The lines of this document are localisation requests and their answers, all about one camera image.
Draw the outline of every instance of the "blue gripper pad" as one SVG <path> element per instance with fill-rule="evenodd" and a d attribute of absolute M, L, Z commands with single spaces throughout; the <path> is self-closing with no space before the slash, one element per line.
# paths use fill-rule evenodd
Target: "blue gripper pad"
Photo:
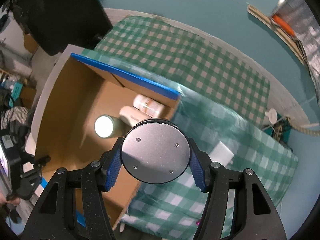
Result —
<path fill-rule="evenodd" d="M 191 153 L 191 160 L 189 166 L 192 172 L 193 179 L 195 180 L 196 186 L 200 188 L 202 192 L 204 192 L 207 188 L 204 180 L 204 171 L 194 151 L 192 151 Z"/>
<path fill-rule="evenodd" d="M 107 180 L 104 185 L 106 191 L 109 191 L 111 187 L 115 185 L 120 168 L 121 168 L 121 158 L 120 158 L 120 151 L 118 150 L 115 156 L 113 157 L 107 170 Z"/>

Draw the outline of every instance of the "silver metal disc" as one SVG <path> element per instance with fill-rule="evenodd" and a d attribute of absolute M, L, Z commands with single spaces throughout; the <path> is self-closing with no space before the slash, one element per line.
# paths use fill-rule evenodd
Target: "silver metal disc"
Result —
<path fill-rule="evenodd" d="M 140 181 L 159 184 L 179 177 L 190 160 L 186 137 L 174 126 L 148 122 L 124 138 L 121 157 L 127 171 Z"/>

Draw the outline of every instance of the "green and white checkered tablecloth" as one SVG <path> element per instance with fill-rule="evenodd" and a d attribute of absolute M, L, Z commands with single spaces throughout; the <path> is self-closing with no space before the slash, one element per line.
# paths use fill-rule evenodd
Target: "green and white checkered tablecloth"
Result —
<path fill-rule="evenodd" d="M 84 50 L 87 57 L 149 78 L 181 93 L 181 101 L 172 118 L 200 150 L 209 155 L 218 141 L 234 154 L 227 168 L 243 171 L 252 168 L 273 203 L 278 205 L 289 187 L 298 158 L 235 111 L 176 82 L 120 60 Z M 230 232 L 234 191 L 229 192 L 222 237 Z M 196 187 L 188 168 L 178 179 L 162 185 L 142 183 L 122 221 L 133 227 L 167 239 L 192 239 L 201 218 L 207 194 Z"/>
<path fill-rule="evenodd" d="M 126 17 L 95 51 L 164 76 L 262 124 L 270 82 L 229 51 L 158 17 Z"/>

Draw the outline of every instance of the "screw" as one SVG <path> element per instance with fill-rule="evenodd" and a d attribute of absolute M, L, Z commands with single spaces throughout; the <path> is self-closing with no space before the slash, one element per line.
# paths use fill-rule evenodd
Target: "screw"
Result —
<path fill-rule="evenodd" d="M 212 163 L 211 163 L 211 166 L 212 166 L 213 168 L 218 168 L 218 167 L 220 167 L 220 163 L 212 162 Z"/>
<path fill-rule="evenodd" d="M 254 174 L 253 170 L 251 170 L 251 169 L 245 169 L 245 173 L 248 175 Z"/>
<path fill-rule="evenodd" d="M 100 165 L 100 162 L 99 161 L 93 161 L 91 163 L 91 167 L 95 168 L 95 167 L 98 167 Z"/>
<path fill-rule="evenodd" d="M 59 168 L 59 169 L 57 169 L 57 173 L 62 174 L 62 173 L 64 173 L 65 170 L 66 170 L 65 168 Z"/>

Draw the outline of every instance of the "wooden strip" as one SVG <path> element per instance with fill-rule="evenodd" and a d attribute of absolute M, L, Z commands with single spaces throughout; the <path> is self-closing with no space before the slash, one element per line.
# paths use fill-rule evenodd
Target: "wooden strip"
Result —
<path fill-rule="evenodd" d="M 261 22 L 263 22 L 271 30 L 273 30 L 285 42 L 285 44 L 287 44 L 287 46 L 293 51 L 293 53 L 297 56 L 298 60 L 300 60 L 300 62 L 303 65 L 306 65 L 304 57 L 300 52 L 297 44 L 280 27 L 273 25 L 268 16 L 264 15 L 257 8 L 255 8 L 250 4 L 248 4 L 247 6 L 247 11 L 257 19 L 259 19 Z"/>

